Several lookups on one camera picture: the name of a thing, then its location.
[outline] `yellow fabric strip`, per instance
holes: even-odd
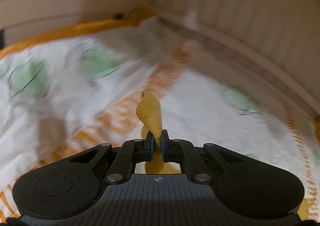
[[[154,15],[155,13],[149,9],[137,8],[130,14],[129,18],[124,20],[103,20],[65,27],[59,30],[39,35],[37,37],[34,37],[33,39],[19,41],[8,47],[5,47],[4,49],[0,50],[0,59],[8,54],[33,47],[40,43],[98,33],[101,31],[123,26],[138,26],[141,21],[148,19]]]
[[[319,144],[320,144],[320,122],[319,121],[315,121],[313,124],[315,126],[316,137],[317,137],[317,139],[319,141]]]
[[[164,168],[161,156],[161,134],[162,118],[160,102],[149,92],[142,93],[142,99],[137,106],[137,116],[144,126],[153,134],[155,138],[155,152],[153,161],[146,162],[145,170],[147,174],[159,174]]]

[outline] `metal pin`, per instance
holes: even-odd
[[[206,182],[209,181],[211,179],[211,176],[206,174],[206,173],[198,173],[195,176],[196,180],[200,181],[200,182]]]
[[[107,176],[107,179],[111,182],[117,182],[122,179],[122,175],[118,173],[112,173]]]

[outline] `white bedsheet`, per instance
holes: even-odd
[[[130,45],[114,37],[120,37],[124,35],[123,32],[128,31],[133,30],[120,28],[106,31],[99,35],[91,35],[89,40],[101,37],[99,41],[107,41],[107,38],[113,35],[108,41],[113,46],[118,46],[117,51],[125,54],[124,52],[130,51]],[[51,65],[51,74],[60,80],[65,74],[70,74],[65,80],[65,86],[51,83],[50,90],[56,91],[49,100],[54,102],[52,108],[47,107],[47,102],[38,105],[36,101],[16,106],[16,101],[6,100],[6,97],[0,102],[0,192],[3,191],[7,199],[7,204],[0,203],[0,210],[6,216],[12,215],[12,211],[18,213],[10,192],[14,180],[36,166],[43,157],[47,163],[53,161],[52,155],[55,153],[52,153],[52,150],[56,147],[66,145],[70,149],[81,151],[94,146],[94,142],[107,141],[116,146],[128,139],[140,138],[142,124],[134,117],[134,110],[139,101],[140,91],[150,85],[147,76],[151,73],[160,75],[157,82],[154,82],[160,87],[164,85],[159,85],[159,80],[168,83],[170,77],[176,79],[171,87],[163,90],[165,95],[160,97],[163,128],[168,130],[170,138],[190,140],[195,146],[213,142],[286,169],[303,182],[306,189],[305,198],[317,198],[320,182],[320,145],[315,136],[313,122],[297,114],[284,99],[275,97],[255,80],[201,49],[190,50],[187,65],[179,62],[179,59],[176,60],[177,57],[165,57],[164,60],[168,60],[169,67],[160,68],[155,72],[158,66],[156,63],[164,58],[164,52],[172,54],[180,42],[179,37],[173,33],[166,37],[155,47],[153,53],[139,60],[126,58],[119,71],[109,75],[106,80],[98,79],[98,85],[93,89],[88,89],[88,81],[84,82],[86,77],[79,77],[76,69],[68,72],[62,67],[69,65],[70,50],[77,44],[83,44],[88,37],[38,45],[0,61],[0,66],[8,65],[14,58],[18,65],[37,55],[55,64]],[[69,87],[74,80],[81,86]],[[116,113],[116,122],[108,112],[104,118],[95,119],[105,111]],[[104,123],[107,118],[110,118],[108,124]],[[292,119],[294,129],[288,126],[288,120]],[[65,126],[63,137],[59,137],[62,133],[59,125],[61,121]],[[42,126],[45,127],[45,131],[41,133],[40,122],[44,122]],[[114,123],[118,125],[120,132],[115,133],[116,129],[110,129],[109,126],[113,126]],[[92,125],[87,132],[96,140],[91,142],[91,145],[87,141],[71,138],[77,131],[90,124]],[[297,142],[294,131],[300,134],[304,152],[298,147],[300,143]],[[48,133],[48,136],[42,138],[41,135],[45,133]],[[136,172],[144,173],[143,164],[137,166]],[[312,176],[313,185],[310,184],[308,174]],[[319,206],[318,199],[314,204]],[[313,208],[310,210],[310,217],[319,219],[316,215],[317,207]]]

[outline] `yellow cloth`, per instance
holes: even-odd
[[[300,208],[298,210],[298,215],[301,220],[308,220],[309,219],[309,200],[303,199]]]
[[[142,99],[137,106],[137,116],[144,126],[153,134],[155,138],[155,152],[152,162],[146,162],[146,173],[159,174],[164,168],[161,157],[161,134],[162,118],[160,102],[149,92],[142,93]]]

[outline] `orange trim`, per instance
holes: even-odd
[[[59,155],[59,153],[58,153],[57,150],[54,151],[54,152],[52,152],[52,153],[51,153],[51,156],[53,157],[53,159],[54,159],[55,162],[61,160],[61,157],[60,157],[60,155]]]
[[[4,205],[8,208],[8,210],[12,213],[15,214],[14,210],[11,208],[7,201],[7,197],[5,196],[4,192],[0,192],[0,199],[4,203]]]
[[[89,133],[85,132],[84,130],[79,131],[77,136],[82,137],[83,139],[85,139],[86,141],[88,141],[91,144],[94,144],[94,145],[100,144],[100,142],[98,140],[93,138]]]
[[[1,222],[5,223],[7,218],[4,215],[4,212],[2,210],[0,210],[0,220]]]
[[[76,149],[70,147],[70,146],[62,146],[58,149],[58,151],[63,153],[63,158],[77,154],[79,151],[77,151]]]
[[[35,169],[37,169],[37,168],[38,168],[37,166],[32,167],[31,169],[28,170],[28,172],[33,171],[33,170],[35,170]]]
[[[108,119],[109,113],[102,114],[100,117],[97,118],[98,121],[101,121],[107,128],[109,128],[113,133],[120,135],[121,129],[116,127],[111,123],[111,121]]]
[[[40,161],[39,161],[39,165],[40,166],[45,166],[45,165],[47,165],[48,163],[45,161],[45,160],[43,160],[43,159],[41,159]]]
[[[12,186],[10,184],[7,185],[7,188],[9,189],[10,192],[12,192]]]
[[[18,214],[16,214],[16,213],[12,213],[12,214],[10,214],[10,217],[12,217],[12,218],[19,218],[20,216],[19,216]]]
[[[296,123],[293,119],[293,116],[291,113],[292,109],[289,106],[284,106],[284,109],[287,114],[287,126],[290,129],[291,133],[294,134],[294,136],[292,136],[292,137],[297,142],[297,147],[298,147],[302,157],[305,159],[306,178],[308,178],[307,183],[310,185],[310,186],[308,186],[308,194],[314,196],[314,198],[308,199],[308,217],[309,217],[309,219],[318,220],[319,219],[319,217],[318,217],[319,207],[316,202],[318,192],[317,192],[317,188],[313,187],[315,185],[315,181],[313,179],[313,176],[312,176],[312,173],[310,170],[309,157],[307,156],[307,154],[305,152],[304,142],[303,142],[302,138],[300,137],[300,134],[298,133],[298,128],[297,128]]]
[[[149,9],[137,8],[131,13],[131,15],[131,17],[125,20],[108,19],[90,23],[81,23],[78,25],[73,25],[52,32],[48,32],[36,36],[33,39],[16,42],[0,50],[0,59],[13,52],[22,51],[26,48],[33,47],[37,44],[46,43],[53,40],[73,38],[81,35],[98,33],[101,31],[119,28],[123,26],[138,26],[141,21],[154,16],[155,13]]]

